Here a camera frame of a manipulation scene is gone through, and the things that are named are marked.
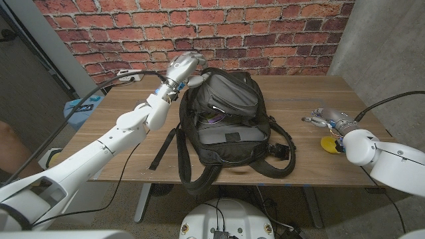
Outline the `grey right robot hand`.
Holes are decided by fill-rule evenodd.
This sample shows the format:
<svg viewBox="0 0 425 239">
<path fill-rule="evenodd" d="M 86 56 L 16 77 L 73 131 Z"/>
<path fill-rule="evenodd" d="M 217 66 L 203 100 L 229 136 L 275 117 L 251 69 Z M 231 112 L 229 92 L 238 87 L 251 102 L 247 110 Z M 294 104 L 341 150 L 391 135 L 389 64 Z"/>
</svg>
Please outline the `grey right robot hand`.
<svg viewBox="0 0 425 239">
<path fill-rule="evenodd" d="M 335 129 L 342 136 L 359 129 L 353 118 L 333 108 L 317 108 L 311 112 L 310 116 L 302 117 L 301 120 L 316 127 Z"/>
</svg>

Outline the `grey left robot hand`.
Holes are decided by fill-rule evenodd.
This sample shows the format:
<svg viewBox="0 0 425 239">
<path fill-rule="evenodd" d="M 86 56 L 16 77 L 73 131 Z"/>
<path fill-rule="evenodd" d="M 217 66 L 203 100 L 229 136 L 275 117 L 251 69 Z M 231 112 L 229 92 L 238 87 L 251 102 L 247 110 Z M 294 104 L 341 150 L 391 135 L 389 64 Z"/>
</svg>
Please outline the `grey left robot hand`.
<svg viewBox="0 0 425 239">
<path fill-rule="evenodd" d="M 192 76 L 197 66 L 201 66 L 203 69 L 208 67 L 206 58 L 198 52 L 188 51 L 176 56 L 167 68 L 165 75 L 167 82 L 176 86 L 184 82 L 189 88 L 200 86 L 207 77 Z"/>
</svg>

